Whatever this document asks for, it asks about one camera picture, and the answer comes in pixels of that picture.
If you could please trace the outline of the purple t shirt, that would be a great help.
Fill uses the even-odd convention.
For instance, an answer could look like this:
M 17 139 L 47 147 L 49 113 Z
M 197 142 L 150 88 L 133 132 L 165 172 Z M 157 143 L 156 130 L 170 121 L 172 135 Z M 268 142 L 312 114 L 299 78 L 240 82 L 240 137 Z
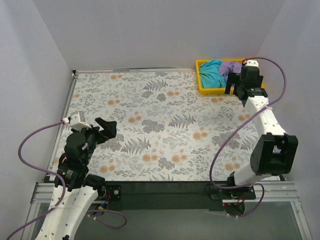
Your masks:
M 240 73 L 242 64 L 236 61 L 223 61 L 218 69 L 220 76 L 227 81 L 229 73 Z

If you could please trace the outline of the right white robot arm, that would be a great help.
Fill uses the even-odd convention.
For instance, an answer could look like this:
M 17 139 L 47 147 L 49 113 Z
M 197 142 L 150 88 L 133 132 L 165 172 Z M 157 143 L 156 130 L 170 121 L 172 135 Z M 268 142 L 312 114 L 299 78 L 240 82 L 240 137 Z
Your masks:
M 244 186 L 253 185 L 271 176 L 288 174 L 293 166 L 298 139 L 281 127 L 268 105 L 268 94 L 262 88 L 263 76 L 257 61 L 245 61 L 241 72 L 232 74 L 229 79 L 237 80 L 233 93 L 253 117 L 259 137 L 250 155 L 249 164 L 232 172 L 227 179 L 227 195 L 237 199 L 245 192 Z

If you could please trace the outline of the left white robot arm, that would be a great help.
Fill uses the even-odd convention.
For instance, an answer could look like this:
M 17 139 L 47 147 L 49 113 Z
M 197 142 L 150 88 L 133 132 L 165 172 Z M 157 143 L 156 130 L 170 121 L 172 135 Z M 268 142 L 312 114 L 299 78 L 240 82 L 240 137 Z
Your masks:
M 96 147 L 117 135 L 117 122 L 95 119 L 97 126 L 70 119 L 72 133 L 59 158 L 49 213 L 36 239 L 72 240 L 95 200 L 106 196 L 105 179 L 89 173 L 88 165 Z

